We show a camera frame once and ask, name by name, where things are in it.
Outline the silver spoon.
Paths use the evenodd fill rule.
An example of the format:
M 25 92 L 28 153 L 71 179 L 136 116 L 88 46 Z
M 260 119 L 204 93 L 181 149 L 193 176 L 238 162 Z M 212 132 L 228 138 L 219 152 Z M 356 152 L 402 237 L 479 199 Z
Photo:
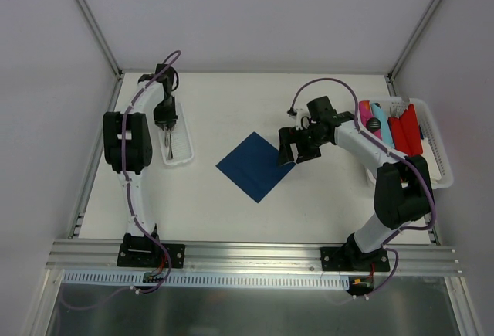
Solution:
M 172 148 L 172 134 L 173 134 L 173 131 L 172 133 L 170 134 L 170 147 L 169 149 L 167 150 L 167 160 L 172 160 L 173 157 L 174 157 L 174 154 L 173 154 L 173 148 Z

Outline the blue paper napkin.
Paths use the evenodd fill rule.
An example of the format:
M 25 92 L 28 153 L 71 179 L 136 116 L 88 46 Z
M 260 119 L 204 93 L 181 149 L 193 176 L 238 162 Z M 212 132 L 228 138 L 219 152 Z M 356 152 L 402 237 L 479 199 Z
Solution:
M 261 202 L 295 167 L 293 161 L 278 165 L 278 150 L 252 132 L 230 151 L 216 168 L 253 201 Z

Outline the silver fork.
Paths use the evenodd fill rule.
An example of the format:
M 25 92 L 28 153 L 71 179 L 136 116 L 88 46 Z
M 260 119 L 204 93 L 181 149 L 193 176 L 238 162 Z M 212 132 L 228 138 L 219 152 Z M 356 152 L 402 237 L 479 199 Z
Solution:
M 170 147 L 170 134 L 169 131 L 164 132 L 164 147 L 169 149 Z

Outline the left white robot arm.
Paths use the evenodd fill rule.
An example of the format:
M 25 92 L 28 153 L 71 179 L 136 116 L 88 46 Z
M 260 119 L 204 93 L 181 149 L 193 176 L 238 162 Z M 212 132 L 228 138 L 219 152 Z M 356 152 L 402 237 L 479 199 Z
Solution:
M 134 257 L 143 266 L 153 266 L 161 258 L 161 248 L 153 243 L 158 241 L 157 223 L 144 197 L 144 173 L 153 158 L 146 110 L 153 107 L 154 125 L 170 141 L 178 121 L 174 97 L 178 83 L 176 69 L 160 63 L 154 73 L 140 77 L 137 92 L 122 111 L 103 115 L 104 158 L 123 187 L 128 208 L 127 234 L 150 239 L 138 243 L 134 250 Z

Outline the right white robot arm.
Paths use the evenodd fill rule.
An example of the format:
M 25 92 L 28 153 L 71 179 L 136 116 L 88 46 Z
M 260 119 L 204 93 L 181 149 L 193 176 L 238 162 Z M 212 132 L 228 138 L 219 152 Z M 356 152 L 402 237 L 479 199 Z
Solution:
M 289 108 L 295 124 L 279 129 L 278 164 L 298 164 L 320 157 L 321 146 L 333 144 L 352 154 L 375 179 L 374 213 L 342 246 L 337 258 L 353 270 L 378 260 L 384 246 L 414 222 L 435 216 L 428 163 L 421 155 L 394 151 L 364 129 L 356 113 L 337 112 L 328 97 L 318 97 L 306 110 Z

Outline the pink rolled napkin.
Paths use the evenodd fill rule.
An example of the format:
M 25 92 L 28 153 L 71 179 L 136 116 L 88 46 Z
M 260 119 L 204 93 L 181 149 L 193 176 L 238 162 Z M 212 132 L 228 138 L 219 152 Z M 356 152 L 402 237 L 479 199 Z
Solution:
M 369 100 L 359 102 L 360 121 L 364 127 L 380 140 L 382 137 L 384 112 L 378 104 L 372 104 Z

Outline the light blue rolled napkin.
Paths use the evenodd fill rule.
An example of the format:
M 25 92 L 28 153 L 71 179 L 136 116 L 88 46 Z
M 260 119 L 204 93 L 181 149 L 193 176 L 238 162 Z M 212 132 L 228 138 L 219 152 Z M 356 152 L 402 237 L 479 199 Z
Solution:
M 391 134 L 391 130 L 388 124 L 388 115 L 381 109 L 378 103 L 370 104 L 372 114 L 376 117 L 381 123 L 381 140 L 388 146 L 394 147 L 394 141 Z

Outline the red rolled napkin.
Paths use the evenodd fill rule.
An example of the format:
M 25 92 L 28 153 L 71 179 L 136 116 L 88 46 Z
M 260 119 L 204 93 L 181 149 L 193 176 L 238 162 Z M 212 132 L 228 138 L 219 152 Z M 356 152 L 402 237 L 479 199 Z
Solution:
M 404 136 L 404 147 L 401 151 L 408 156 L 421 155 L 423 153 L 421 132 L 413 104 L 408 105 L 399 120 Z
M 408 141 L 405 137 L 403 127 L 401 126 L 400 119 L 397 117 L 389 117 L 388 124 L 391 132 L 391 136 L 394 142 L 394 148 L 407 156 L 411 155 L 411 149 L 408 145 Z

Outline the white napkin stack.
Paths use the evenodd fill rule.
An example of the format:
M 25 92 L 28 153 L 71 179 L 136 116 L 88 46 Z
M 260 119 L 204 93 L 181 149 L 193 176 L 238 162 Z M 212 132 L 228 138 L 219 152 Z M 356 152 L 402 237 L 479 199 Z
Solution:
M 427 138 L 421 139 L 422 154 L 423 159 L 426 160 L 428 165 L 429 177 L 431 179 L 431 184 L 434 188 L 441 188 L 440 182 L 442 179 L 441 172 L 435 160 L 433 150 L 428 142 Z

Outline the small white utensil tray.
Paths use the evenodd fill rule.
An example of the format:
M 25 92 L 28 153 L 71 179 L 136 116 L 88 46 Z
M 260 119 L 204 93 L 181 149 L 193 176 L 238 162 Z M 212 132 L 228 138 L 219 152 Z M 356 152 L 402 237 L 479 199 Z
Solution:
M 195 156 L 191 135 L 188 130 L 188 123 L 180 102 L 176 103 L 176 110 L 178 119 L 172 134 L 172 148 L 174 154 L 172 160 L 167 160 L 167 149 L 164 147 L 164 133 L 160 128 L 157 130 L 161 156 L 164 165 L 169 168 L 185 165 L 191 162 Z

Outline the large white basket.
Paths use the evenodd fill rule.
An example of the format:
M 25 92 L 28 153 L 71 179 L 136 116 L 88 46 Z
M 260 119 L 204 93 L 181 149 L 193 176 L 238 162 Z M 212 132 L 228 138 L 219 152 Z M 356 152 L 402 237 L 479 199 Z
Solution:
M 400 117 L 408 108 L 408 105 L 413 104 L 416 111 L 421 136 L 423 139 L 428 139 L 442 175 L 440 182 L 441 188 L 434 188 L 433 186 L 432 188 L 446 189 L 453 185 L 454 176 L 445 151 L 445 146 L 442 142 L 440 131 L 435 123 L 432 112 L 423 100 L 411 98 L 408 101 L 405 101 L 402 97 L 364 97 L 363 99 L 360 99 L 360 101 L 362 100 L 369 100 L 371 103 L 378 103 L 388 117 Z

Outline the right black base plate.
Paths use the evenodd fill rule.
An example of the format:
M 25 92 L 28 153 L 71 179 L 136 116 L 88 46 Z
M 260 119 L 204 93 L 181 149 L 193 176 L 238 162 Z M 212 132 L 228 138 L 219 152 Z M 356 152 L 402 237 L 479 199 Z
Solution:
M 320 262 L 323 271 L 387 273 L 391 270 L 388 254 L 384 249 L 362 253 L 350 246 L 321 247 Z

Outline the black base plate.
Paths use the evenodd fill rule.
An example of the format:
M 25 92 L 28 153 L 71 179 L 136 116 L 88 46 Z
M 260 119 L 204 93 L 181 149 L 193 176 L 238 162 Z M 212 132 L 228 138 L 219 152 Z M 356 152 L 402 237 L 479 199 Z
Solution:
M 391 270 L 388 254 L 384 249 L 362 253 L 350 246 L 321 247 L 320 262 L 323 271 L 387 273 Z
M 164 251 L 146 236 L 132 236 L 126 233 L 120 244 L 117 256 L 118 267 L 130 268 L 163 268 L 181 269 L 184 266 L 184 244 L 165 243 L 170 259 L 167 259 Z

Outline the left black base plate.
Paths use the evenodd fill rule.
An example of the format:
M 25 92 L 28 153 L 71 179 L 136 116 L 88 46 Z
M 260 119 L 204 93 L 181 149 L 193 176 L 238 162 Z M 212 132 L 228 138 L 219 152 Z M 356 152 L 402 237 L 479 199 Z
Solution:
M 165 243 L 170 259 L 167 259 L 164 251 L 146 236 L 132 236 L 126 233 L 120 244 L 117 256 L 118 267 L 130 268 L 163 268 L 181 269 L 184 266 L 184 244 Z

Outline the aluminium mounting rail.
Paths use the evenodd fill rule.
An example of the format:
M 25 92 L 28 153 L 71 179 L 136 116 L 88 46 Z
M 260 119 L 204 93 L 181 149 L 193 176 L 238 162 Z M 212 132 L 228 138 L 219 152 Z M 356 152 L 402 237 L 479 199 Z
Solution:
M 183 270 L 204 273 L 322 273 L 334 257 L 317 243 L 186 242 Z M 113 269 L 120 241 L 57 239 L 49 252 L 49 269 Z M 381 263 L 398 263 L 398 276 L 463 277 L 456 250 L 436 245 L 391 245 Z

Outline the left aluminium frame post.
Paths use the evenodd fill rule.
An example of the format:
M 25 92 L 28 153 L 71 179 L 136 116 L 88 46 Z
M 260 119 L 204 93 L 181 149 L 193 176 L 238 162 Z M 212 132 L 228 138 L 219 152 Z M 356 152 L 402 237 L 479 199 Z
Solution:
M 105 38 L 102 29 L 100 28 L 100 24 L 96 20 L 95 15 L 93 14 L 92 9 L 90 8 L 90 4 L 87 0 L 74 0 L 77 8 L 80 11 L 81 16 L 83 17 L 85 23 L 87 24 L 93 38 L 96 41 L 97 46 L 99 47 L 103 57 L 107 61 L 111 71 L 117 77 L 120 77 L 122 73 L 122 69 L 120 68 L 115 55 L 113 54 L 110 45 Z

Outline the aluminium frame post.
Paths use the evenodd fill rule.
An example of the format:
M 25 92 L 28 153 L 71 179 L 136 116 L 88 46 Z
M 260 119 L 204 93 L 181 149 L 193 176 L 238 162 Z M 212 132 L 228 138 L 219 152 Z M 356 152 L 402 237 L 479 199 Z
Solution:
M 80 11 L 81 16 L 83 17 L 85 23 L 87 24 L 93 38 L 96 41 L 97 46 L 99 47 L 103 57 L 107 61 L 111 71 L 117 77 L 120 77 L 122 73 L 122 69 L 120 68 L 115 55 L 113 54 L 110 45 L 105 38 L 102 29 L 100 28 L 100 24 L 96 20 L 95 15 L 93 14 L 92 9 L 90 8 L 90 4 L 87 0 L 74 0 L 77 8 Z
M 407 59 L 410 56 L 413 48 L 418 43 L 418 40 L 421 38 L 422 34 L 425 32 L 426 28 L 428 27 L 429 22 L 432 20 L 439 6 L 442 4 L 442 1 L 443 0 L 429 0 L 424 12 L 421 14 L 421 17 L 419 18 L 417 24 L 413 28 L 412 33 L 408 37 L 407 42 L 405 43 L 397 60 L 392 66 L 391 71 L 387 75 L 391 83 L 393 83 L 396 80 L 401 69 L 407 62 Z

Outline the right aluminium frame post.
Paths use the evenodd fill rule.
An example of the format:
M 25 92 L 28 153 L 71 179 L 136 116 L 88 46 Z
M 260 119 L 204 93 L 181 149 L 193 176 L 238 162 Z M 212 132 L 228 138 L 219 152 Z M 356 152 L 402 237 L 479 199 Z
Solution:
M 424 12 L 421 14 L 421 17 L 419 18 L 417 24 L 413 28 L 412 33 L 408 37 L 407 42 L 405 43 L 397 60 L 392 66 L 391 71 L 387 75 L 391 83 L 393 83 L 396 80 L 401 69 L 407 62 L 407 59 L 410 56 L 413 48 L 418 43 L 418 40 L 421 38 L 422 34 L 425 32 L 426 28 L 428 27 L 429 22 L 432 20 L 439 6 L 442 4 L 442 1 L 443 0 L 429 0 Z

